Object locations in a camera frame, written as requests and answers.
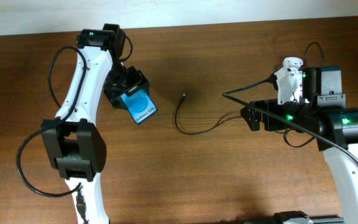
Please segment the blue screen smartphone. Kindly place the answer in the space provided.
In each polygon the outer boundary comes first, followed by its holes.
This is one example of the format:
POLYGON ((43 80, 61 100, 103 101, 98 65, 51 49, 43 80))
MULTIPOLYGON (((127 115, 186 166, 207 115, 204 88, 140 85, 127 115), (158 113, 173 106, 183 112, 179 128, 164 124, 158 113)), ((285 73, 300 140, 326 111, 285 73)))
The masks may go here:
POLYGON ((158 111, 144 89, 138 90, 131 96, 124 93, 121 96, 121 100, 136 124, 143 123, 158 111))

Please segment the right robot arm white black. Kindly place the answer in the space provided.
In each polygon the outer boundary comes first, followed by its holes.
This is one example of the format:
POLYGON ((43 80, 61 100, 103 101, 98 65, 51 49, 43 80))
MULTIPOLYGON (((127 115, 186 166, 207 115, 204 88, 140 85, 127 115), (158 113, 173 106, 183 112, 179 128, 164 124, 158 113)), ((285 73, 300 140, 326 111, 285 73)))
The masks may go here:
POLYGON ((317 141, 336 184, 343 223, 358 223, 358 107, 346 107, 341 69, 286 66, 268 78, 278 96, 244 103, 252 131, 294 130, 317 141))

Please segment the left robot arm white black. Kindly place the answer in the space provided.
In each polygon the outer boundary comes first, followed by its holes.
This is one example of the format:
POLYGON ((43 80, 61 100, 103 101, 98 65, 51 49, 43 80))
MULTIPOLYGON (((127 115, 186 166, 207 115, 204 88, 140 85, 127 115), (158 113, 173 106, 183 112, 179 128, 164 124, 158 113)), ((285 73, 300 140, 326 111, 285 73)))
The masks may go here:
POLYGON ((110 223, 101 191, 107 147, 96 128, 101 95, 113 108, 128 111, 135 124, 158 111, 144 74, 124 65, 121 55, 128 39, 116 24, 82 30, 76 40, 77 65, 65 101, 54 119, 42 122, 48 159, 70 189, 78 223, 110 223))

